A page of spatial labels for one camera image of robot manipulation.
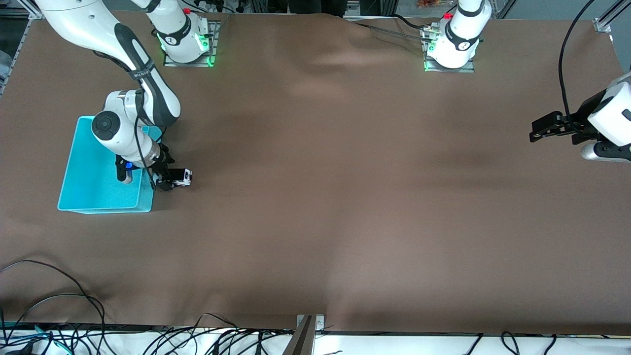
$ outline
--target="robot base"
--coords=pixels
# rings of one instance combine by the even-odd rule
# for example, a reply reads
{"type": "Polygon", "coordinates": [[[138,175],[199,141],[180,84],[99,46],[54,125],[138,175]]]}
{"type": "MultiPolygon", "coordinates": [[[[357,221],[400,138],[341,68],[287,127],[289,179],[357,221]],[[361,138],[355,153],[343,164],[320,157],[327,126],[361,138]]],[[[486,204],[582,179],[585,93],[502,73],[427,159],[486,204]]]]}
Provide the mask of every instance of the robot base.
{"type": "Polygon", "coordinates": [[[425,57],[425,71],[441,71],[446,73],[474,73],[475,70],[473,68],[473,59],[469,59],[469,61],[460,68],[452,69],[446,68],[440,65],[436,59],[432,58],[428,53],[433,50],[433,45],[438,37],[440,36],[441,31],[441,22],[432,22],[431,25],[423,27],[422,30],[419,30],[422,38],[431,39],[432,42],[423,41],[423,56],[425,57]]]}
{"type": "Polygon", "coordinates": [[[189,63],[178,63],[171,59],[168,54],[162,49],[164,53],[164,66],[183,66],[183,67],[213,67],[215,66],[215,57],[217,55],[217,45],[219,43],[219,28],[221,22],[219,21],[203,21],[207,30],[200,28],[201,33],[208,33],[205,38],[200,38],[199,42],[202,46],[208,46],[208,50],[202,54],[197,60],[189,63]]]}

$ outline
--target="metal bracket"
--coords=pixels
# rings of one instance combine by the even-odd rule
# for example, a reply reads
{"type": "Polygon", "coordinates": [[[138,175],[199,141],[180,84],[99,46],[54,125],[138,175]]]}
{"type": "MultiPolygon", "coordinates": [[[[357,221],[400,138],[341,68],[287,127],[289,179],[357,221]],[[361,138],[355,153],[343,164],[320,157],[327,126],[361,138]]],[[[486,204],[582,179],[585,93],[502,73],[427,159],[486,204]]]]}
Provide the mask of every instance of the metal bracket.
{"type": "Polygon", "coordinates": [[[202,25],[199,28],[201,33],[207,33],[208,38],[200,39],[202,45],[208,46],[208,51],[202,54],[197,60],[190,63],[178,63],[171,59],[168,54],[164,52],[164,66],[183,66],[183,67],[213,67],[215,66],[215,57],[217,56],[217,45],[219,44],[219,29],[221,27],[220,21],[202,21],[202,25]]]}
{"type": "MultiPolygon", "coordinates": [[[[296,317],[296,327],[300,326],[300,322],[302,322],[304,317],[305,315],[298,315],[296,317]]],[[[324,315],[315,315],[315,330],[322,329],[324,329],[324,315]]]]}
{"type": "Polygon", "coordinates": [[[42,10],[33,2],[33,0],[17,0],[23,8],[28,11],[28,19],[29,20],[41,20],[44,18],[44,14],[42,14],[42,10]]]}
{"type": "Polygon", "coordinates": [[[11,72],[13,71],[13,67],[15,66],[15,61],[18,60],[18,54],[20,54],[20,51],[22,50],[22,45],[24,44],[24,41],[27,39],[27,33],[28,33],[28,30],[31,28],[32,23],[33,23],[33,20],[29,20],[27,23],[27,27],[24,29],[24,34],[22,35],[22,38],[20,39],[20,44],[18,45],[18,49],[17,51],[15,51],[15,55],[13,56],[13,60],[11,61],[11,66],[9,67],[9,73],[7,73],[6,78],[4,79],[4,83],[0,85],[0,97],[2,97],[4,89],[6,88],[6,85],[8,85],[9,83],[9,77],[11,76],[11,72]]]}
{"type": "Polygon", "coordinates": [[[607,11],[605,11],[600,17],[594,19],[594,28],[596,29],[596,32],[611,32],[609,24],[629,6],[631,6],[631,0],[616,0],[616,2],[613,3],[607,11]]]}
{"type": "Polygon", "coordinates": [[[312,355],[314,352],[314,340],[316,338],[316,327],[320,322],[324,325],[323,315],[298,315],[298,327],[293,333],[289,344],[283,351],[283,355],[312,355]]]}
{"type": "Polygon", "coordinates": [[[429,56],[428,51],[433,49],[434,44],[438,40],[440,36],[440,22],[432,22],[431,25],[423,27],[423,29],[419,30],[421,33],[421,37],[424,39],[430,39],[431,42],[423,41],[423,57],[425,58],[425,71],[441,71],[445,73],[474,73],[475,69],[473,67],[473,59],[469,59],[469,61],[460,68],[452,69],[446,68],[440,65],[436,59],[429,56]]]}
{"type": "Polygon", "coordinates": [[[344,16],[361,16],[360,3],[359,0],[348,0],[346,2],[346,12],[344,12],[344,16]]]}
{"type": "Polygon", "coordinates": [[[603,27],[603,24],[600,22],[600,19],[597,17],[594,19],[594,29],[599,33],[608,33],[611,32],[611,26],[607,25],[603,27]]]}

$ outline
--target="blue object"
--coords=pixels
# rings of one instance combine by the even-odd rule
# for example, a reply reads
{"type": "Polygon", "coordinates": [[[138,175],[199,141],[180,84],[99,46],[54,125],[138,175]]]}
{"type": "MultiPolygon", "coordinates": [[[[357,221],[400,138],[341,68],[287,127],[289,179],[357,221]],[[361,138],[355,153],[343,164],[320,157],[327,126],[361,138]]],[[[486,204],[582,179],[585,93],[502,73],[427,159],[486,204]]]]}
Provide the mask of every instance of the blue object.
{"type": "MultiPolygon", "coordinates": [[[[149,212],[153,190],[144,169],[132,171],[132,182],[116,178],[116,155],[103,147],[92,134],[94,116],[79,117],[70,148],[66,175],[57,209],[80,214],[123,214],[149,212]]],[[[162,131],[143,127],[154,140],[162,131]]]]}

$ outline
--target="black cable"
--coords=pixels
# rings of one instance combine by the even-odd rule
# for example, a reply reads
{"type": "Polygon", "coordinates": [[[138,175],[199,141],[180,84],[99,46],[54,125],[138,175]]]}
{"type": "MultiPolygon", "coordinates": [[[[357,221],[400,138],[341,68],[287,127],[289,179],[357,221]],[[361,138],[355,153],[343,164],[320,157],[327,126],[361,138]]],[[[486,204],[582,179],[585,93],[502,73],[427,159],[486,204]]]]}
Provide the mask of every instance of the black cable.
{"type": "Polygon", "coordinates": [[[565,38],[563,39],[563,44],[561,45],[561,52],[558,56],[558,81],[559,81],[559,84],[561,84],[561,97],[563,98],[563,108],[565,109],[565,116],[567,117],[567,121],[570,124],[570,127],[572,128],[572,130],[583,137],[587,137],[587,136],[585,135],[585,133],[583,133],[576,127],[576,125],[574,124],[574,120],[570,118],[570,106],[567,102],[565,82],[563,81],[563,55],[565,54],[565,45],[567,44],[567,40],[570,38],[570,34],[572,33],[574,26],[576,26],[576,23],[579,21],[579,18],[581,18],[585,10],[587,10],[587,8],[590,5],[592,5],[593,2],[594,0],[589,0],[587,4],[585,4],[585,6],[583,6],[583,8],[579,11],[579,14],[576,15],[576,17],[574,18],[574,21],[572,21],[570,28],[568,28],[567,30],[567,34],[565,34],[565,38]]]}
{"type": "Polygon", "coordinates": [[[221,335],[219,335],[219,338],[217,338],[217,340],[208,348],[208,350],[204,353],[204,355],[209,355],[209,354],[213,354],[213,355],[219,355],[219,348],[222,344],[224,344],[227,340],[230,340],[230,338],[228,338],[227,340],[224,340],[223,342],[221,341],[226,335],[230,334],[230,333],[238,333],[239,329],[230,329],[227,330],[226,332],[223,332],[221,335]]]}
{"type": "Polygon", "coordinates": [[[188,6],[190,6],[190,7],[194,8],[194,9],[198,10],[198,11],[203,12],[203,13],[207,13],[207,12],[208,12],[208,10],[205,10],[205,9],[203,9],[203,8],[200,8],[200,7],[199,7],[199,6],[197,6],[197,5],[193,5],[193,4],[189,3],[189,2],[187,2],[186,0],[182,0],[182,2],[183,2],[184,4],[187,4],[187,5],[188,5],[188,6]]]}
{"type": "Polygon", "coordinates": [[[49,338],[48,338],[48,344],[46,344],[46,347],[44,348],[44,351],[42,351],[41,355],[46,355],[46,352],[48,351],[48,348],[50,347],[50,344],[52,343],[52,333],[49,334],[49,338]]]}
{"type": "Polygon", "coordinates": [[[6,327],[4,325],[4,310],[0,307],[0,325],[2,326],[2,333],[4,337],[4,343],[9,342],[9,338],[6,336],[6,327]]]}
{"type": "Polygon", "coordinates": [[[199,316],[197,322],[195,323],[195,327],[197,327],[199,325],[199,322],[201,321],[203,316],[211,316],[211,317],[213,317],[214,319],[216,319],[216,320],[218,320],[220,322],[223,322],[223,323],[226,323],[227,325],[232,326],[233,328],[238,328],[239,327],[238,325],[232,323],[231,321],[229,321],[229,320],[227,320],[225,318],[222,318],[222,317],[220,317],[218,315],[214,315],[212,313],[202,313],[202,315],[199,316]]]}
{"type": "Polygon", "coordinates": [[[124,71],[131,71],[131,69],[129,69],[129,67],[125,65],[125,63],[121,62],[117,58],[110,56],[109,54],[105,54],[105,53],[101,53],[97,51],[92,51],[92,53],[94,53],[94,55],[96,55],[99,58],[105,58],[105,59],[111,60],[112,62],[114,62],[114,64],[116,64],[120,69],[123,69],[124,71]]]}
{"type": "Polygon", "coordinates": [[[85,346],[86,350],[88,351],[88,355],[92,355],[92,350],[90,350],[90,347],[88,346],[88,344],[78,334],[79,333],[77,332],[77,337],[74,339],[76,341],[75,346],[78,346],[79,343],[83,344],[83,346],[85,346]]]}
{"type": "Polygon", "coordinates": [[[76,349],[76,347],[78,347],[78,346],[79,346],[79,340],[83,342],[83,340],[82,340],[82,339],[79,339],[79,325],[77,325],[77,326],[75,326],[75,327],[74,327],[73,337],[76,337],[76,338],[77,338],[77,339],[76,339],[76,342],[74,343],[74,347],[73,347],[73,350],[74,350],[74,349],[76,349]]]}
{"type": "MultiPolygon", "coordinates": [[[[193,335],[193,333],[191,333],[191,336],[188,339],[186,339],[185,341],[181,342],[180,345],[186,344],[189,341],[191,341],[192,339],[195,339],[196,337],[199,337],[200,335],[208,334],[210,332],[214,332],[215,330],[219,330],[219,329],[221,329],[221,328],[212,328],[212,329],[205,330],[204,332],[200,332],[200,333],[197,333],[197,334],[194,334],[194,335],[193,335]]],[[[164,355],[169,355],[171,352],[173,352],[173,351],[168,351],[164,355]]]]}
{"type": "MultiPolygon", "coordinates": [[[[143,355],[145,355],[149,351],[149,349],[151,349],[151,347],[153,346],[154,343],[158,342],[158,344],[159,344],[160,343],[160,339],[163,338],[163,337],[166,337],[168,334],[171,334],[172,332],[175,332],[176,334],[179,334],[179,333],[184,332],[186,330],[189,330],[191,328],[192,327],[186,327],[186,328],[181,328],[181,329],[178,329],[178,330],[175,330],[174,328],[170,328],[168,331],[166,331],[165,333],[160,334],[156,339],[154,339],[151,343],[149,343],[147,348],[145,348],[145,350],[143,351],[143,355]]],[[[158,348],[160,347],[158,345],[156,345],[156,346],[157,346],[157,348],[154,351],[151,352],[152,354],[154,352],[157,352],[158,348]]]]}
{"type": "Polygon", "coordinates": [[[138,154],[140,154],[140,161],[143,162],[144,170],[147,172],[147,176],[149,176],[149,183],[151,184],[151,189],[156,190],[156,186],[153,183],[153,176],[151,176],[149,167],[147,166],[147,163],[144,161],[143,150],[140,149],[140,141],[138,140],[138,121],[139,120],[140,120],[140,116],[136,116],[136,122],[134,123],[134,138],[136,139],[136,147],[138,148],[138,154]]]}
{"type": "MultiPolygon", "coordinates": [[[[88,342],[96,349],[97,348],[96,344],[94,344],[94,342],[92,342],[92,340],[90,340],[90,338],[87,338],[87,339],[88,339],[88,342]]],[[[107,346],[107,348],[110,349],[112,354],[117,355],[116,352],[110,346],[110,344],[107,342],[107,338],[104,338],[104,339],[105,339],[105,341],[104,341],[105,346],[107,346]]]]}
{"type": "Polygon", "coordinates": [[[506,18],[506,16],[508,16],[508,14],[513,9],[513,6],[515,6],[516,3],[517,3],[517,0],[513,1],[512,3],[510,3],[509,4],[509,8],[507,8],[506,11],[502,11],[502,12],[504,12],[504,14],[500,18],[502,18],[502,19],[506,18]]]}
{"type": "MultiPolygon", "coordinates": [[[[173,342],[171,341],[171,338],[167,339],[167,341],[168,341],[168,343],[169,343],[169,344],[173,345],[173,347],[174,347],[174,351],[173,351],[173,353],[174,353],[175,355],[177,355],[177,351],[175,351],[175,349],[182,349],[182,348],[184,348],[184,347],[186,346],[186,344],[181,344],[181,345],[179,345],[179,346],[177,346],[177,345],[173,344],[173,342]]],[[[197,339],[195,339],[195,352],[194,352],[194,354],[197,354],[197,339]]]]}
{"type": "Polygon", "coordinates": [[[262,13],[269,13],[269,9],[267,7],[267,5],[265,5],[265,2],[263,0],[255,0],[257,3],[259,3],[259,7],[262,11],[262,13]]]}
{"type": "Polygon", "coordinates": [[[410,26],[411,28],[415,28],[415,29],[417,29],[417,30],[422,30],[422,29],[423,29],[423,27],[424,27],[424,26],[426,26],[426,25],[421,25],[421,26],[419,26],[419,25],[415,25],[414,23],[412,23],[412,22],[408,21],[405,17],[403,17],[403,16],[401,16],[401,15],[399,15],[399,14],[396,14],[396,13],[395,13],[395,14],[392,14],[390,17],[396,17],[396,18],[398,18],[399,20],[401,20],[401,21],[405,22],[405,24],[406,24],[407,26],[410,26]]]}
{"type": "Polygon", "coordinates": [[[363,12],[363,16],[369,16],[368,13],[370,12],[370,9],[372,9],[372,7],[377,3],[377,0],[374,0],[372,2],[372,4],[370,4],[370,6],[366,9],[366,11],[363,12]]]}
{"type": "Polygon", "coordinates": [[[261,352],[265,351],[265,349],[263,349],[263,344],[261,344],[261,341],[263,340],[263,334],[265,334],[265,332],[259,332],[259,335],[257,336],[258,343],[256,343],[256,350],[254,350],[254,355],[261,355],[261,352]]]}
{"type": "Polygon", "coordinates": [[[545,351],[543,351],[543,355],[548,355],[548,351],[552,349],[552,347],[554,346],[554,343],[556,342],[557,342],[557,335],[552,334],[552,341],[550,342],[550,345],[548,345],[548,347],[545,349],[545,351]]]}
{"type": "Polygon", "coordinates": [[[164,344],[166,344],[167,342],[173,345],[173,343],[171,343],[171,339],[175,338],[176,336],[178,336],[178,335],[180,335],[180,334],[182,334],[182,333],[191,332],[191,336],[190,336],[187,340],[185,340],[185,341],[181,342],[179,345],[175,346],[175,347],[173,348],[173,350],[172,350],[172,351],[169,351],[169,352],[176,353],[176,351],[175,351],[176,349],[180,349],[180,348],[182,348],[182,347],[186,346],[186,344],[188,344],[188,342],[189,342],[189,341],[191,341],[192,339],[194,339],[193,334],[194,334],[194,332],[195,332],[195,329],[196,329],[195,327],[184,327],[184,328],[180,328],[180,329],[177,329],[177,330],[176,330],[176,329],[174,329],[174,328],[171,328],[171,329],[170,329],[167,333],[165,333],[164,335],[167,335],[168,333],[173,332],[173,336],[171,336],[171,337],[165,337],[166,341],[165,341],[165,342],[163,342],[162,344],[160,344],[160,342],[158,342],[158,344],[156,345],[156,348],[155,348],[155,349],[151,352],[151,355],[157,355],[157,354],[158,354],[158,350],[159,350],[159,348],[161,348],[161,346],[162,346],[162,345],[164,345],[164,344]]]}
{"type": "Polygon", "coordinates": [[[484,336],[484,333],[478,333],[478,338],[473,342],[473,344],[469,348],[469,351],[467,351],[465,355],[471,355],[473,353],[473,351],[475,350],[475,347],[478,345],[480,340],[482,340],[483,336],[484,336]]]}
{"type": "Polygon", "coordinates": [[[366,28],[370,28],[372,30],[376,30],[376,31],[380,31],[380,32],[385,32],[385,33],[389,33],[391,35],[396,35],[396,36],[400,36],[400,37],[405,37],[405,38],[409,38],[409,39],[415,39],[415,40],[420,40],[422,42],[431,42],[432,40],[429,38],[423,38],[423,37],[419,37],[419,36],[412,36],[412,35],[408,35],[407,33],[402,33],[402,32],[397,32],[397,31],[392,31],[392,30],[388,30],[386,28],[381,28],[381,27],[377,27],[377,26],[372,26],[372,25],[366,25],[364,23],[356,23],[357,25],[360,25],[362,27],[366,27],[366,28]]]}
{"type": "MultiPolygon", "coordinates": [[[[53,298],[58,298],[58,297],[63,297],[63,296],[82,297],[82,298],[87,298],[88,300],[94,300],[94,301],[96,301],[96,302],[98,303],[98,305],[99,305],[99,306],[101,306],[101,308],[103,308],[103,304],[102,304],[102,303],[101,303],[101,302],[100,302],[97,298],[94,298],[94,297],[92,297],[92,296],[87,296],[87,297],[86,297],[86,296],[84,296],[84,295],[82,295],[82,294],[74,294],[74,293],[63,293],[63,294],[56,294],[56,295],[53,295],[53,296],[49,296],[49,297],[46,297],[46,298],[42,299],[41,301],[39,301],[39,302],[35,303],[35,304],[34,304],[34,305],[32,305],[31,307],[29,307],[29,309],[27,309],[24,313],[22,313],[22,315],[18,318],[18,320],[17,320],[17,321],[15,321],[15,324],[13,325],[13,328],[11,329],[11,331],[10,331],[10,333],[9,333],[9,337],[8,337],[8,338],[9,338],[9,339],[11,338],[11,335],[13,334],[13,331],[15,330],[15,328],[17,327],[17,325],[18,325],[18,324],[19,324],[19,323],[20,323],[23,319],[25,319],[25,318],[27,317],[28,313],[29,313],[31,310],[33,310],[33,309],[34,309],[35,307],[37,307],[38,305],[40,305],[40,304],[42,304],[42,303],[44,303],[44,302],[46,302],[46,301],[48,301],[48,300],[50,300],[50,299],[53,299],[53,298]]],[[[72,337],[71,337],[71,336],[61,334],[61,331],[60,331],[60,336],[61,336],[61,339],[62,339],[62,340],[67,339],[68,337],[70,337],[70,338],[72,339],[72,337]]],[[[8,343],[8,341],[5,341],[5,345],[4,345],[4,346],[2,346],[2,347],[6,347],[6,346],[8,346],[8,344],[9,344],[9,343],[8,343]]]]}
{"type": "Polygon", "coordinates": [[[223,353],[224,353],[224,352],[226,352],[226,351],[228,351],[228,355],[230,355],[230,348],[231,348],[234,344],[238,343],[239,341],[241,341],[241,340],[245,339],[246,337],[248,337],[248,336],[250,336],[250,335],[252,335],[252,334],[254,334],[254,333],[256,333],[256,332],[257,332],[256,330],[248,330],[248,331],[246,331],[246,332],[237,333],[237,334],[232,335],[232,336],[230,337],[230,344],[229,344],[229,345],[228,345],[228,346],[227,346],[224,350],[222,350],[221,352],[219,352],[219,355],[223,355],[223,353]],[[239,339],[237,339],[237,340],[234,340],[234,338],[235,338],[237,335],[240,335],[240,334],[243,334],[243,336],[241,336],[241,337],[240,337],[239,339]]]}
{"type": "Polygon", "coordinates": [[[511,332],[502,332],[502,344],[504,344],[504,347],[508,349],[513,355],[519,355],[519,346],[517,346],[515,336],[511,332]],[[513,344],[515,344],[515,350],[511,349],[508,344],[506,344],[506,341],[504,340],[504,337],[506,335],[508,335],[513,340],[513,344]]]}
{"type": "Polygon", "coordinates": [[[262,339],[260,342],[258,342],[258,341],[257,341],[257,342],[255,342],[255,343],[253,343],[252,345],[249,345],[249,346],[248,346],[248,347],[246,347],[245,349],[241,350],[241,352],[240,352],[240,353],[238,353],[237,355],[243,355],[243,353],[245,353],[245,352],[246,352],[246,351],[248,351],[251,347],[255,346],[255,345],[256,345],[256,344],[258,344],[258,343],[262,343],[262,342],[264,342],[265,340],[268,340],[268,339],[270,339],[270,338],[277,337],[277,336],[279,336],[279,335],[286,335],[286,334],[289,334],[289,333],[278,333],[278,334],[270,335],[269,337],[266,337],[266,338],[262,339]]]}
{"type": "MultiPolygon", "coordinates": [[[[94,337],[94,336],[98,336],[100,334],[89,334],[91,330],[88,329],[86,331],[85,334],[81,335],[78,337],[78,340],[83,343],[84,346],[86,346],[88,348],[88,355],[91,355],[91,351],[90,348],[85,344],[85,342],[83,341],[82,338],[86,338],[88,339],[88,342],[90,342],[90,344],[92,344],[92,346],[94,346],[96,348],[96,346],[94,345],[94,343],[90,340],[90,337],[94,337]]],[[[142,334],[142,333],[147,333],[147,332],[151,332],[151,330],[145,330],[144,332],[108,332],[107,335],[114,335],[114,334],[142,334]]],[[[110,344],[107,342],[107,338],[105,338],[105,345],[110,349],[110,351],[112,351],[114,354],[116,354],[116,352],[114,352],[114,350],[112,349],[112,347],[110,346],[110,344]]]]}
{"type": "Polygon", "coordinates": [[[70,276],[67,272],[61,270],[58,267],[55,267],[51,264],[48,263],[44,263],[44,262],[39,262],[37,260],[30,260],[30,259],[24,259],[24,260],[18,260],[17,262],[14,262],[12,264],[9,264],[5,267],[3,267],[2,269],[0,269],[0,274],[7,271],[9,268],[14,267],[15,265],[21,264],[21,263],[33,263],[33,264],[37,264],[37,265],[42,265],[45,267],[49,267],[57,272],[59,272],[60,274],[62,274],[63,276],[66,276],[67,278],[69,278],[72,282],[74,282],[75,285],[77,285],[77,287],[79,287],[79,290],[81,291],[81,294],[92,304],[92,306],[97,310],[97,313],[101,319],[101,340],[99,341],[99,348],[97,349],[97,355],[100,354],[100,345],[101,342],[103,341],[103,338],[105,337],[105,308],[103,307],[103,304],[98,301],[96,298],[89,296],[85,290],[83,289],[83,286],[81,286],[81,284],[79,283],[79,281],[77,281],[74,277],[70,276]],[[97,300],[97,302],[100,304],[100,306],[102,307],[103,311],[101,312],[101,310],[98,308],[97,304],[92,300],[95,299],[97,300]]]}
{"type": "Polygon", "coordinates": [[[65,347],[70,349],[70,351],[74,354],[72,339],[70,340],[70,345],[68,345],[68,343],[66,342],[66,339],[64,338],[64,334],[61,332],[61,329],[57,328],[57,331],[59,332],[59,335],[62,337],[62,339],[60,339],[60,342],[63,343],[65,347]]]}

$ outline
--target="white robotic arm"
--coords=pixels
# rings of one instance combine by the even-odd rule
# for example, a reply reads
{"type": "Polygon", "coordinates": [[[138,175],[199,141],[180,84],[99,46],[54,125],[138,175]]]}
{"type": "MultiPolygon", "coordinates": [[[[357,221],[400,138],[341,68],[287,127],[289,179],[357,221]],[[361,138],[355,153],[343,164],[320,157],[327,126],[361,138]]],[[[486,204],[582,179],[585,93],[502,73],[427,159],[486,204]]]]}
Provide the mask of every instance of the white robotic arm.
{"type": "Polygon", "coordinates": [[[454,16],[440,21],[440,36],[427,55],[446,68],[464,66],[475,55],[491,12],[488,0],[459,0],[454,16]]]}
{"type": "Polygon", "coordinates": [[[585,100],[570,117],[551,112],[535,122],[530,141],[572,135],[574,145],[588,140],[581,155],[587,160],[631,162],[631,73],[614,80],[585,100]]]}
{"type": "MultiPolygon", "coordinates": [[[[134,2],[141,7],[141,2],[148,2],[146,10],[152,10],[148,13],[154,13],[163,28],[180,25],[181,29],[186,26],[186,16],[182,10],[176,11],[173,7],[175,4],[179,8],[177,0],[134,2]],[[172,20],[168,20],[168,11],[172,14],[172,20]]],[[[138,81],[140,90],[116,91],[107,96],[103,111],[93,120],[92,131],[101,144],[124,160],[136,167],[153,167],[159,186],[168,187],[169,184],[160,184],[165,178],[176,180],[168,177],[167,164],[173,161],[168,149],[153,141],[138,123],[169,127],[180,116],[180,102],[155,68],[153,60],[136,35],[129,27],[116,20],[102,0],[37,0],[37,3],[61,37],[110,58],[138,81]]],[[[187,43],[190,42],[180,41],[172,49],[185,52],[187,43]]],[[[128,171],[127,178],[119,175],[119,180],[128,182],[130,176],[128,171]]]]}
{"type": "Polygon", "coordinates": [[[183,12],[177,0],[131,0],[158,30],[165,52],[178,63],[195,61],[208,51],[199,37],[208,33],[208,22],[191,11],[183,12]]]}

